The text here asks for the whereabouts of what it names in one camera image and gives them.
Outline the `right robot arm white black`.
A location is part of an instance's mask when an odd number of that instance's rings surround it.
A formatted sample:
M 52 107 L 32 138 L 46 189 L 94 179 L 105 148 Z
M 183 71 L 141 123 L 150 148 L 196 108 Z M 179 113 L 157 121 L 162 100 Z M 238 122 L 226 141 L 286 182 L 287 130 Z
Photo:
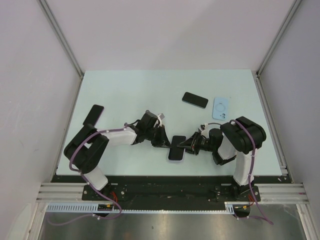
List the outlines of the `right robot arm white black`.
M 256 151 L 262 147 L 267 135 L 259 124 L 241 116 L 218 127 L 208 128 L 205 123 L 189 139 L 177 144 L 178 148 L 192 155 L 200 151 L 212 153 L 216 165 L 236 161 L 231 196 L 242 201 L 249 194 L 247 185 L 254 180 L 253 170 Z

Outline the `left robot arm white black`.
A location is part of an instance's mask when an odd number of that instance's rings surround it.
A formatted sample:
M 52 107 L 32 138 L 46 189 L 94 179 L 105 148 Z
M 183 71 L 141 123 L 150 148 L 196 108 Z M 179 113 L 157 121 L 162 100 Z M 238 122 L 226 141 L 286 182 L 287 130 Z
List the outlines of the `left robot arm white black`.
M 110 196 L 108 179 L 98 167 L 107 147 L 136 145 L 150 141 L 155 148 L 170 148 L 163 119 L 165 116 L 146 110 L 142 118 L 125 123 L 121 128 L 98 130 L 96 124 L 104 111 L 101 105 L 93 105 L 82 128 L 64 148 L 69 160 L 69 169 L 79 173 L 85 182 L 92 185 L 93 194 L 100 200 Z

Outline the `lilac phone case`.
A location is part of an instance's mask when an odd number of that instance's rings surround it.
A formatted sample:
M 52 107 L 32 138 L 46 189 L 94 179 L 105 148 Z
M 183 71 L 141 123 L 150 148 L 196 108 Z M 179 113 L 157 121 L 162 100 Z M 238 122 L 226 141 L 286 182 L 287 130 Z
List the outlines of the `lilac phone case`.
M 168 159 L 168 161 L 170 162 L 170 163 L 175 163 L 175 164 L 177 164 L 177 163 L 182 163 L 183 161 L 184 161 L 184 159 L 182 158 L 182 159 Z

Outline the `black phone teal edge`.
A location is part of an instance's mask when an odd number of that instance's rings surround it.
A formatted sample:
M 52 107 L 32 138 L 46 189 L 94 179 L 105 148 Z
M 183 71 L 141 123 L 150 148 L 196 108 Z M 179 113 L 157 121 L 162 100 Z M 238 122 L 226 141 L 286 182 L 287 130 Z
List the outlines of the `black phone teal edge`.
M 185 92 L 182 101 L 184 103 L 188 103 L 190 105 L 205 109 L 207 107 L 207 104 L 209 100 L 207 98 L 204 98 L 202 96 L 190 93 L 190 92 Z

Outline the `blue phone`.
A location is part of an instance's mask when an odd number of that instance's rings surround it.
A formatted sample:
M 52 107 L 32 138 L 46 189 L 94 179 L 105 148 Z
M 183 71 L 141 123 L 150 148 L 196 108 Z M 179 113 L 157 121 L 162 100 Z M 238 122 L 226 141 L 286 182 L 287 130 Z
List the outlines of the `blue phone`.
M 171 141 L 168 159 L 180 160 L 184 158 L 185 149 L 177 147 L 177 144 L 184 142 L 187 138 L 183 135 L 174 135 Z

